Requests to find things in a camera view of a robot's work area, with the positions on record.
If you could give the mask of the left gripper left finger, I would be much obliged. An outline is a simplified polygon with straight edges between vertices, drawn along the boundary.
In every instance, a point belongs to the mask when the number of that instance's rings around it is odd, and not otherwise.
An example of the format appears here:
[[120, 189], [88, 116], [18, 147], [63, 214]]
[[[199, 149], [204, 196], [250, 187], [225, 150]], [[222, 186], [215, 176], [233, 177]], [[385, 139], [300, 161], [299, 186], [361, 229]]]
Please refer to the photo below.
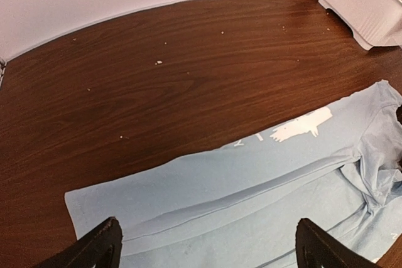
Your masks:
[[35, 265], [36, 267], [119, 267], [122, 229], [109, 217], [65, 250]]

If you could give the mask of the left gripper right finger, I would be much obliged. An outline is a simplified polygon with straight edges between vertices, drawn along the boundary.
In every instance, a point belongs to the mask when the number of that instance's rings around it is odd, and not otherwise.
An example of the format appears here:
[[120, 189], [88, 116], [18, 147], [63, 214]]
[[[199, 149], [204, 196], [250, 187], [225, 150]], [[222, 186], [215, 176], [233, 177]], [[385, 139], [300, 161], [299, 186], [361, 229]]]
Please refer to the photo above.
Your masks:
[[348, 249], [308, 218], [302, 218], [296, 228], [296, 261], [302, 268], [378, 266]]

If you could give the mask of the light blue printed t-shirt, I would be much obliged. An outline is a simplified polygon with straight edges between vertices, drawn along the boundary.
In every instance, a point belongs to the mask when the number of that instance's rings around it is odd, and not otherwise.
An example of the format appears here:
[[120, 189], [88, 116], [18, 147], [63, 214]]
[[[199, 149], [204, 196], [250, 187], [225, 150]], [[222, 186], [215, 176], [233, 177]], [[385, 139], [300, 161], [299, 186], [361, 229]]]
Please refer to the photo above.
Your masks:
[[116, 217], [121, 267], [295, 267], [309, 218], [369, 260], [401, 234], [401, 95], [382, 80], [212, 151], [65, 194], [76, 235]]

